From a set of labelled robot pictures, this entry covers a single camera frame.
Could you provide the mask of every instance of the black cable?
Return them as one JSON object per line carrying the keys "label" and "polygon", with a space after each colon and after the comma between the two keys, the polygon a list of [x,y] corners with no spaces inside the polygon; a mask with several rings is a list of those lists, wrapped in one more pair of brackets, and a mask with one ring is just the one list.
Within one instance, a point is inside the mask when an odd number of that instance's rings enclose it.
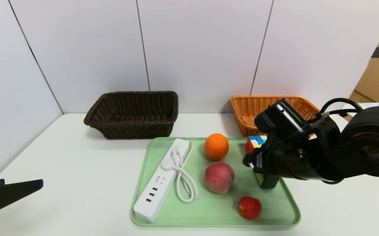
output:
{"label": "black cable", "polygon": [[322,180],[322,182],[324,182],[325,184],[338,184],[339,182],[341,182],[344,178],[340,179],[340,180],[335,180],[335,181],[324,181]]}
{"label": "black cable", "polygon": [[321,113],[325,112],[325,110],[328,108],[328,106],[332,105],[333,103],[338,103],[338,102],[348,103],[351,106],[354,106],[354,108],[356,108],[358,110],[363,110],[363,108],[358,103],[356,103],[355,101],[348,99],[348,98],[339,97],[339,98],[331,99],[327,103],[325,103],[325,105],[322,107],[322,109],[320,110],[319,113],[321,114]]}
{"label": "black cable", "polygon": [[355,109],[337,109],[337,110],[333,110],[333,111],[326,112],[326,113],[329,113],[329,115],[332,115],[332,114],[340,114],[340,113],[347,113],[347,112],[359,112],[359,111],[363,110],[363,108],[353,100],[350,100],[348,98],[343,98],[343,97],[334,98],[334,99],[329,100],[327,103],[325,103],[325,105],[322,107],[322,109],[318,113],[316,113],[316,117],[308,120],[308,123],[314,123],[314,122],[318,121],[319,119],[321,119],[322,113],[325,112],[325,110],[328,108],[328,106],[332,105],[333,103],[338,103],[338,102],[348,103],[351,106],[353,106]]}
{"label": "black cable", "polygon": [[330,111],[329,114],[332,115],[332,114],[340,114],[340,113],[348,113],[348,112],[357,113],[359,111],[360,111],[359,109],[336,109],[336,110]]}

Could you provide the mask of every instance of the peach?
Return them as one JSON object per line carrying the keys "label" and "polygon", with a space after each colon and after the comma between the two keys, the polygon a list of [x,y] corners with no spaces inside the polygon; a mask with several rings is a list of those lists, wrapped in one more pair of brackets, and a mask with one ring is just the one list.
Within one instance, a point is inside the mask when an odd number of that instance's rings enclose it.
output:
{"label": "peach", "polygon": [[222,161],[211,163],[204,173],[207,187],[219,194],[226,193],[234,179],[235,172],[232,167]]}

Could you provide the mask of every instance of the red fruit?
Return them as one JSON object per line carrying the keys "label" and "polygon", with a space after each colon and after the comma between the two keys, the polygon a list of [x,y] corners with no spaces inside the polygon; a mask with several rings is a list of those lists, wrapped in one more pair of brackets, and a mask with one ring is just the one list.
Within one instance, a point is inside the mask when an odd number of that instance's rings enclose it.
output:
{"label": "red fruit", "polygon": [[219,194],[226,193],[234,179],[235,172],[232,167],[221,161],[211,163],[204,173],[207,187]]}
{"label": "red fruit", "polygon": [[243,217],[252,220],[260,215],[263,206],[256,198],[242,197],[241,200],[239,200],[238,209]]}

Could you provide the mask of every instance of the rubik's cube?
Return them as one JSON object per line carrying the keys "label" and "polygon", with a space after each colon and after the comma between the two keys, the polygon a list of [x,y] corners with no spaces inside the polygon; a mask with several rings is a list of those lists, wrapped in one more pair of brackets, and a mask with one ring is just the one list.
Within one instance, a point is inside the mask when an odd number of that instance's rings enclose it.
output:
{"label": "rubik's cube", "polygon": [[251,154],[254,148],[259,148],[263,145],[267,140],[267,136],[248,136],[248,140],[246,141],[245,151],[248,154]]}

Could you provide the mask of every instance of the black object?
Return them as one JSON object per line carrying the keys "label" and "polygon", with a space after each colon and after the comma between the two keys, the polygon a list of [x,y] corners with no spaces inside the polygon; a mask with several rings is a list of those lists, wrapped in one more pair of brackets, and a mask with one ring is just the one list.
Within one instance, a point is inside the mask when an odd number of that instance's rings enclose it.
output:
{"label": "black object", "polygon": [[379,58],[379,45],[374,50],[371,58]]}
{"label": "black object", "polygon": [[[379,107],[356,109],[356,116],[340,133],[329,116],[309,123],[285,99],[278,100],[255,118],[255,125],[268,138],[246,154],[243,163],[253,163],[255,173],[327,184],[362,174],[379,177]],[[309,139],[312,134],[317,138]]]}
{"label": "black object", "polygon": [[277,175],[255,173],[255,176],[257,177],[260,187],[265,189],[275,188],[280,180],[280,176]]}
{"label": "black object", "polygon": [[42,179],[6,185],[0,179],[0,209],[40,190],[43,185]]}
{"label": "black object", "polygon": [[[333,104],[333,103],[339,103],[339,102],[348,103],[351,106],[353,106],[355,109],[338,109],[338,110],[332,110],[330,112],[325,112],[326,109],[331,104]],[[359,112],[361,110],[363,110],[362,107],[358,103],[356,103],[355,101],[353,101],[353,100],[350,100],[348,98],[343,98],[343,97],[334,98],[334,99],[329,100],[327,103],[325,103],[325,105],[322,107],[322,109],[318,113],[315,114],[316,118],[310,119],[308,121],[308,123],[316,122],[319,119],[321,119],[322,116],[327,116],[327,115],[331,115],[331,114],[340,114],[340,116],[346,117],[348,115],[347,112]]]}
{"label": "black object", "polygon": [[177,117],[174,91],[112,92],[96,101],[84,123],[107,139],[153,139],[169,136]]}

